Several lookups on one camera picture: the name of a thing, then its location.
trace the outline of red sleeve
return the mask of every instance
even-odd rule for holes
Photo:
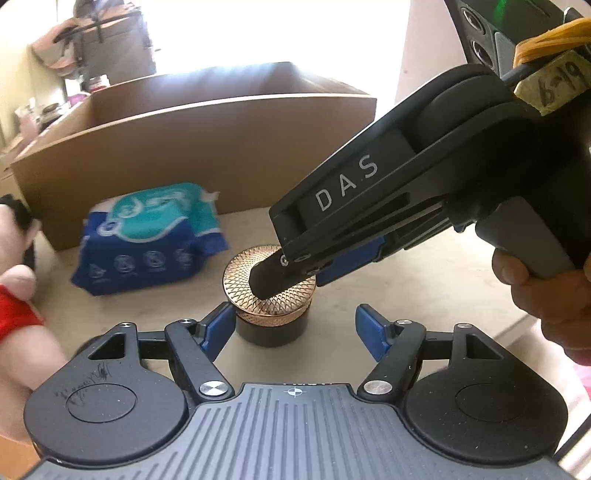
[[[29,325],[43,325],[31,306],[0,285],[0,342],[13,330]]]

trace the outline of human hand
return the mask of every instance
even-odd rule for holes
[[[591,255],[583,270],[540,280],[530,277],[519,259],[497,249],[492,269],[501,282],[511,285],[515,305],[541,319],[548,340],[559,344],[574,362],[591,365]]]

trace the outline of beige tabletop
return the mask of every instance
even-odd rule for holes
[[[35,303],[68,354],[119,322],[160,330],[173,320],[201,319],[225,300],[222,273],[228,261],[253,245],[277,243],[266,209],[223,215],[220,224],[230,250],[209,259],[192,279],[103,297],[70,283],[77,249],[56,255],[42,238],[37,242],[40,288]],[[508,287],[492,274],[492,250],[473,229],[461,235],[444,232],[318,288],[309,326],[295,342],[265,349],[234,334],[216,365],[235,387],[259,381],[349,382],[356,388],[375,365],[355,333],[360,303],[369,303],[390,320],[416,320],[430,330],[449,331],[456,323],[469,322],[498,336],[523,313],[513,305]],[[163,361],[151,367],[167,372]]]

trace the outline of yellow rubber band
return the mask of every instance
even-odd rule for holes
[[[548,30],[537,37],[519,42],[515,47],[513,68],[548,55],[591,43],[591,18],[579,18]]]

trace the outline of gray ribbed plate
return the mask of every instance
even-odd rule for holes
[[[76,470],[45,461],[26,478],[572,479],[549,459],[495,469],[455,463],[416,441],[393,408],[361,402],[347,385],[255,384],[245,385],[231,400],[200,406],[176,440],[149,458],[103,470]]]

